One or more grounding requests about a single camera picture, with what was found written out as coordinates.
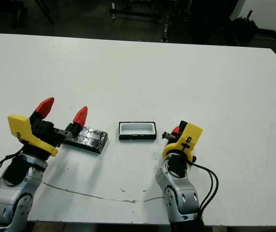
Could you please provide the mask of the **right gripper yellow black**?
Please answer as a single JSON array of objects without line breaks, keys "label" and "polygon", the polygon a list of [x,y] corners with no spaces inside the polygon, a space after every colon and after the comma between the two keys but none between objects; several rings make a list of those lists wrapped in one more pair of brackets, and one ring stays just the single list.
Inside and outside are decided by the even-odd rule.
[{"label": "right gripper yellow black", "polygon": [[185,121],[181,121],[171,133],[164,132],[162,139],[167,139],[168,142],[162,152],[163,159],[170,153],[176,153],[189,161],[196,161],[197,158],[193,154],[193,150],[202,132],[202,128]]}]

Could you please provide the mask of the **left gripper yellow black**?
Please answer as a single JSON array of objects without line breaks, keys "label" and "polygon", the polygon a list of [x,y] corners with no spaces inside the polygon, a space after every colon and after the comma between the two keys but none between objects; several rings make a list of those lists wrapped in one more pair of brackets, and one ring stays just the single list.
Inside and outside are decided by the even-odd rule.
[{"label": "left gripper yellow black", "polygon": [[25,148],[37,148],[52,157],[56,156],[57,148],[65,139],[72,138],[72,134],[80,133],[88,112],[87,106],[84,106],[66,130],[55,128],[53,123],[43,120],[51,111],[54,100],[54,97],[50,97],[42,101],[31,114],[30,119],[17,114],[8,116],[11,134],[23,143]]}]

